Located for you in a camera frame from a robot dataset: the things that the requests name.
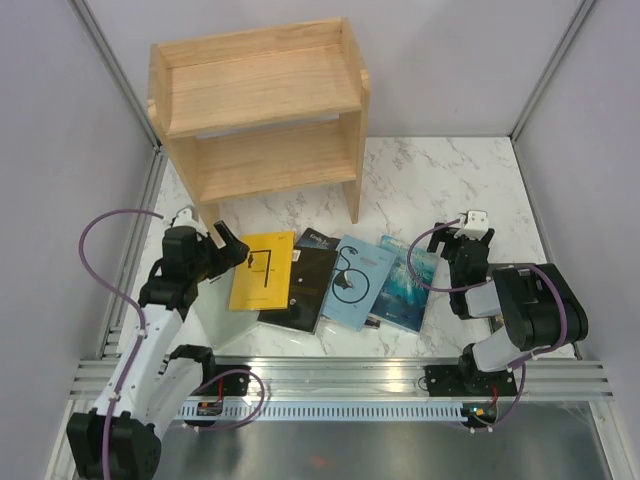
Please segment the yellow book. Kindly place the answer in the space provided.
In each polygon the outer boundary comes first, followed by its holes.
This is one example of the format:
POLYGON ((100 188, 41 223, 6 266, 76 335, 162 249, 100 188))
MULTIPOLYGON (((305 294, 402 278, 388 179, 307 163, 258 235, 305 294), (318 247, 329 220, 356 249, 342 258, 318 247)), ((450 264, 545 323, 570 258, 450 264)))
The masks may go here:
POLYGON ((247 259, 235 268, 229 309, 282 310, 289 302, 294 231, 250 234, 247 259))

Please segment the black book with barcode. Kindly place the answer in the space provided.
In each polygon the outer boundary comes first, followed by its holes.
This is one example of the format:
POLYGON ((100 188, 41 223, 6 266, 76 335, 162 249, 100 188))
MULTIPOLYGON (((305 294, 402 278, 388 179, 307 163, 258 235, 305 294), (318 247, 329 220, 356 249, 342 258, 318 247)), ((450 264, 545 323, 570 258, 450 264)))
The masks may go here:
POLYGON ((262 324, 314 334, 337 258, 335 250, 295 247, 291 264, 288 305, 263 310, 262 324))

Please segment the light blue SO book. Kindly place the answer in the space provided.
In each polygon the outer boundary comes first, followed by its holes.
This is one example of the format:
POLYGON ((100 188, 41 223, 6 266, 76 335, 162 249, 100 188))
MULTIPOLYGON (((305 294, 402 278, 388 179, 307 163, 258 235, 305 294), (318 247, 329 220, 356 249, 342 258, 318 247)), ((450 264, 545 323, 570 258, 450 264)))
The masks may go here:
POLYGON ((393 252, 345 235, 336 247, 337 259, 321 316, 360 331, 396 260, 393 252))

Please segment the Robinson Crusoe purple book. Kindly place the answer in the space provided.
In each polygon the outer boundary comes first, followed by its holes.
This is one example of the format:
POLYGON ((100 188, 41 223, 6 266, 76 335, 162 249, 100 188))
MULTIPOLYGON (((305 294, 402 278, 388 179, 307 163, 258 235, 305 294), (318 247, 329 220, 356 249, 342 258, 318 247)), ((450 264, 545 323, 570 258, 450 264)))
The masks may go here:
POLYGON ((375 316, 369 315, 365 320, 364 326, 366 328, 379 329, 381 326, 381 320, 375 316))

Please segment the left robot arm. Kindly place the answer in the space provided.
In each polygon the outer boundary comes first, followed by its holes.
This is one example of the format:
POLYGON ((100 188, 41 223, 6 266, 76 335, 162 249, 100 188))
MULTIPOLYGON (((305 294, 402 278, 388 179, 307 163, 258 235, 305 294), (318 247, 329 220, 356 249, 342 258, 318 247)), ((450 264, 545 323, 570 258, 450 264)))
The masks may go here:
POLYGON ((211 348, 169 348, 206 280, 241 265, 248 246, 222 222, 212 232, 172 223, 162 255, 137 299, 138 324, 106 387, 91 409, 69 418, 66 435, 83 479, 151 479, 162 439, 193 393, 211 393, 219 381, 211 348))

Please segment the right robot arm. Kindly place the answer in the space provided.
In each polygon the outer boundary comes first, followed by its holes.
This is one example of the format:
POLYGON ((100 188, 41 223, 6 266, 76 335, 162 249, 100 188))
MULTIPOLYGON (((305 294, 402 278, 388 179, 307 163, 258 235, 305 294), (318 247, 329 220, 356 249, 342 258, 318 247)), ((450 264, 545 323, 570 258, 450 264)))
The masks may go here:
POLYGON ((440 250, 447 261, 453 314, 461 320, 503 320, 460 355, 456 378, 464 391, 480 393, 492 383, 493 373, 586 338, 586 312, 555 264, 491 264, 492 228, 471 233, 444 223, 435 227, 427 250, 440 250))

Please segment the pale green book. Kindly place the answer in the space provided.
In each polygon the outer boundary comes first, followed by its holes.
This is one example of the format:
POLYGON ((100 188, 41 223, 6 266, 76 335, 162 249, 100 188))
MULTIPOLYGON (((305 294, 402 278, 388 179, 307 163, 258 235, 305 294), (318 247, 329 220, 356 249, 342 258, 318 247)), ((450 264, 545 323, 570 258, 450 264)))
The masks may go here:
POLYGON ((192 305, 208 342, 219 350, 257 326, 256 311, 229 309, 234 274, 226 272, 215 280, 198 285, 198 297, 192 305))

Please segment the dark green gold book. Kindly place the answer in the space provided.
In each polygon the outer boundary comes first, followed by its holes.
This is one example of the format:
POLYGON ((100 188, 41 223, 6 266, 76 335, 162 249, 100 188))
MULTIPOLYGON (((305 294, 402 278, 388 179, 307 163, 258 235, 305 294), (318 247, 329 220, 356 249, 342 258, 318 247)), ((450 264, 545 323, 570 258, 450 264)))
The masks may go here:
POLYGON ((501 315, 491 316, 489 318, 489 327, 492 332, 495 332, 504 327, 504 318, 501 315))

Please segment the teal underwater cover book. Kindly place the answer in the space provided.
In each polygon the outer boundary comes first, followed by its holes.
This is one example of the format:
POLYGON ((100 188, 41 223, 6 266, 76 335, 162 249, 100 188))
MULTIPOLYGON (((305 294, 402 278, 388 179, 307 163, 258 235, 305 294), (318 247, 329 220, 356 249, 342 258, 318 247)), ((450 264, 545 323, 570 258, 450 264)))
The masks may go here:
POLYGON ((421 284, 431 285, 438 265, 438 257, 416 247, 411 265, 420 281, 417 282, 407 266, 409 245, 389 235, 383 235, 379 247, 396 255, 396 260, 368 315, 371 321, 385 321, 404 330, 419 333, 428 303, 429 291, 421 284))

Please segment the Wuthering Heights blue book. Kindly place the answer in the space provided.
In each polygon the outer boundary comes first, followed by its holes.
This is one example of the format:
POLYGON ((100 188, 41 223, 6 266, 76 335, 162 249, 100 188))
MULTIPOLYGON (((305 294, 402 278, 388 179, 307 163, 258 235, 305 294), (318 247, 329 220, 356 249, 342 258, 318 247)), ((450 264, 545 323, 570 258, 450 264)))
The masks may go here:
POLYGON ((335 250, 339 245, 338 238, 329 237, 313 228, 306 228, 295 243, 296 248, 315 248, 322 250, 335 250))

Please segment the wooden two-tier shelf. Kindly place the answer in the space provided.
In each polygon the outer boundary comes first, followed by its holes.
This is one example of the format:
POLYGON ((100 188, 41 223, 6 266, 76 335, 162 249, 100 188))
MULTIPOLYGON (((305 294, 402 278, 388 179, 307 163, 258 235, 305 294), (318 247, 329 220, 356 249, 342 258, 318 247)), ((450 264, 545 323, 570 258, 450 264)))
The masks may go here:
POLYGON ((148 114, 206 225, 223 202, 323 184, 357 220, 369 99, 346 18, 150 49, 148 114))

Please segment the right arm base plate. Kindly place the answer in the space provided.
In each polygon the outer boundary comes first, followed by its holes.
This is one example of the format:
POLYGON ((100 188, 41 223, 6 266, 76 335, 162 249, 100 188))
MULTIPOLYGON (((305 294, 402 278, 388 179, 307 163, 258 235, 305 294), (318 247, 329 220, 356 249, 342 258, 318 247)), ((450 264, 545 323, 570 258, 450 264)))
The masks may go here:
POLYGON ((515 377, 506 370, 463 373, 454 365, 427 365, 426 388, 431 397, 514 397, 518 391, 515 377))

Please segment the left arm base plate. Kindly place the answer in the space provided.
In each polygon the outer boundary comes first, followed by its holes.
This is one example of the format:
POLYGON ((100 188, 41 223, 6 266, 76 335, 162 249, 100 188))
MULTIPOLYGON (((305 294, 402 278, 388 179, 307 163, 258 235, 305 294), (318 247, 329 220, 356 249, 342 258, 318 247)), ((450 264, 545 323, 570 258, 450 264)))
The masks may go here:
POLYGON ((244 396, 248 391, 251 381, 248 371, 251 370, 246 365, 221 365, 214 370, 214 376, 218 377, 225 372, 231 370, 241 370, 241 373, 232 373, 219 378, 213 383, 212 389, 219 398, 227 396, 240 397, 244 396))

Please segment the aluminium rail beam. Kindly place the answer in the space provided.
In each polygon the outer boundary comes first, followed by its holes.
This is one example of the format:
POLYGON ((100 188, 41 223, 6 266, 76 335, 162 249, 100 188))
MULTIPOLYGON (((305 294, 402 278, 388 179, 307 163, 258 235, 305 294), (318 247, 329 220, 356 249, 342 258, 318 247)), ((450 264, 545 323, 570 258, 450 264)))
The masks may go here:
MULTIPOLYGON (((242 357, 216 358, 221 366, 246 366, 280 399, 409 399, 424 396, 419 379, 453 358, 242 357)), ((526 365, 525 402, 611 401, 613 390, 598 361, 534 360, 526 365)))

